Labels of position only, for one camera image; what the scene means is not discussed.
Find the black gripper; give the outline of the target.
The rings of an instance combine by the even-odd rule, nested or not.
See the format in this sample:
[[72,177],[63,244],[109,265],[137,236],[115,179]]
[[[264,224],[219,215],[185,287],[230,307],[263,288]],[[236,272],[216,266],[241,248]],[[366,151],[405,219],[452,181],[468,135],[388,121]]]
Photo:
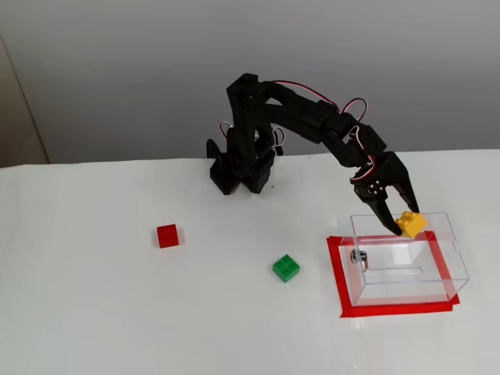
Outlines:
[[349,162],[358,171],[350,178],[356,195],[367,204],[382,225],[396,236],[402,235],[402,229],[395,222],[390,213],[386,198],[381,191],[380,171],[387,159],[387,172],[390,185],[399,193],[411,212],[419,213],[420,209],[416,200],[409,172],[400,158],[389,152],[387,156],[387,145],[380,136],[367,125],[355,125],[348,132]]

